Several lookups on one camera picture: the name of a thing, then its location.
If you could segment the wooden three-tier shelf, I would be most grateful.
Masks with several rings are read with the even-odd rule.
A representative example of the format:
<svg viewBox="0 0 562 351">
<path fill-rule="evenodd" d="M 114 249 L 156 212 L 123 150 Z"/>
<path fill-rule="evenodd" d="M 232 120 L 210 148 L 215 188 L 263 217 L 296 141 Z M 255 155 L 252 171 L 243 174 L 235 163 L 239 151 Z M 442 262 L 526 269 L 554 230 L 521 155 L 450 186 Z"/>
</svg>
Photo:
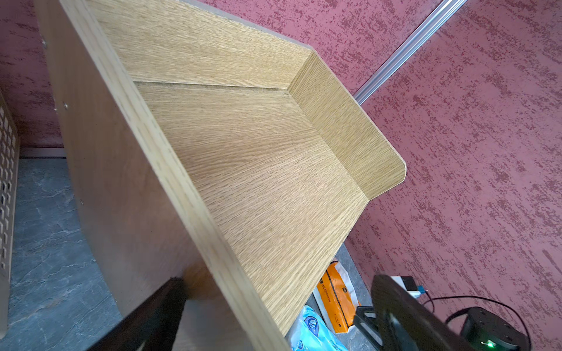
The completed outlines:
<svg viewBox="0 0 562 351">
<path fill-rule="evenodd" d="M 122 314 L 181 276 L 176 350 L 287 350 L 406 164 L 319 55 L 197 1 L 36 1 L 83 234 Z"/>
</svg>

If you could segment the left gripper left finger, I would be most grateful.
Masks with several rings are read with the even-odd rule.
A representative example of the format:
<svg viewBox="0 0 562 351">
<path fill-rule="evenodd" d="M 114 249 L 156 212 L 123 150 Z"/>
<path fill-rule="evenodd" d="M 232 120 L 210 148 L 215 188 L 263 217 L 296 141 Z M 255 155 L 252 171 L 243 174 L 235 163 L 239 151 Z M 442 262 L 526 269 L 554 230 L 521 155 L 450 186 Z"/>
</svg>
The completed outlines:
<svg viewBox="0 0 562 351">
<path fill-rule="evenodd" d="M 187 293 L 184 280 L 169 279 L 90 350 L 172 350 Z"/>
</svg>

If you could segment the orange white tissue box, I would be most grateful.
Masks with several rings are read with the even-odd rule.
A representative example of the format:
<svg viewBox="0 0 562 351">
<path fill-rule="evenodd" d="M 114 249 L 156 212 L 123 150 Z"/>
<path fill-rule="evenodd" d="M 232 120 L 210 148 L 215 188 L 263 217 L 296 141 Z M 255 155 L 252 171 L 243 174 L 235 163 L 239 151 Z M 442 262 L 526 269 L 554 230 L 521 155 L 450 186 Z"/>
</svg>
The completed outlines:
<svg viewBox="0 0 562 351">
<path fill-rule="evenodd" d="M 361 306 L 351 278 L 342 263 L 334 259 L 313 290 L 326 326 L 333 333 L 348 333 L 354 329 L 354 317 Z"/>
</svg>

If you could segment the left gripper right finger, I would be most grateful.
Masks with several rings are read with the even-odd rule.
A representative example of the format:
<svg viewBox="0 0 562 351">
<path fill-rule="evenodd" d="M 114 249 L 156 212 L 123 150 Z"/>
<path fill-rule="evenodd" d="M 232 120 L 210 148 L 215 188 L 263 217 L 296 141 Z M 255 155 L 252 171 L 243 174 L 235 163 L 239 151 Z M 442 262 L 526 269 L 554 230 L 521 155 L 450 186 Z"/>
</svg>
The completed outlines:
<svg viewBox="0 0 562 351">
<path fill-rule="evenodd" d="M 371 285 L 376 350 L 472 350 L 469 342 L 449 329 L 390 276 L 377 275 Z"/>
</svg>

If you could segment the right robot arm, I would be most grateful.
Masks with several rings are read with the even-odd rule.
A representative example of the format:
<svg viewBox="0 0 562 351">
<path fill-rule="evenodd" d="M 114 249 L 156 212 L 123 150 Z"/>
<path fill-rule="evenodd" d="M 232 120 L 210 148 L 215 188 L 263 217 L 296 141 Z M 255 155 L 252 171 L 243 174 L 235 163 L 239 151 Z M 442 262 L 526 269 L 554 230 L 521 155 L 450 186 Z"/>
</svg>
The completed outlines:
<svg viewBox="0 0 562 351">
<path fill-rule="evenodd" d="M 376 350 L 532 349 L 528 331 L 483 307 L 459 309 L 442 321 L 406 295 L 359 307 L 354 325 Z"/>
</svg>

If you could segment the blue tissue pack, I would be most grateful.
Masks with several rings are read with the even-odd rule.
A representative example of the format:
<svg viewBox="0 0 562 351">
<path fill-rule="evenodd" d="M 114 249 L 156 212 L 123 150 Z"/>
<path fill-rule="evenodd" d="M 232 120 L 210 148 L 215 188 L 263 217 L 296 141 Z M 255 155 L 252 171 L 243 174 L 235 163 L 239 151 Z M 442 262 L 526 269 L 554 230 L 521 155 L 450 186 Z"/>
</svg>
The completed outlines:
<svg viewBox="0 0 562 351">
<path fill-rule="evenodd" d="M 300 311 L 286 339 L 294 351 L 348 351 L 308 305 Z"/>
</svg>

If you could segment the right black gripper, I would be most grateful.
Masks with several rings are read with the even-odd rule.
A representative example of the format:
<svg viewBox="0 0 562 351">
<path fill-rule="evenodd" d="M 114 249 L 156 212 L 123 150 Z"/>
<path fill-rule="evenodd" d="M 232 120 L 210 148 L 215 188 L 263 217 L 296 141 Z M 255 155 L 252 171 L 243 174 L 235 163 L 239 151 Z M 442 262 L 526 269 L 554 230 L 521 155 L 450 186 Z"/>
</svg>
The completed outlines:
<svg viewBox="0 0 562 351">
<path fill-rule="evenodd" d="M 354 326 L 363 334 L 375 350 L 381 350 L 381 335 L 378 329 L 374 307 L 357 307 L 354 316 Z"/>
</svg>

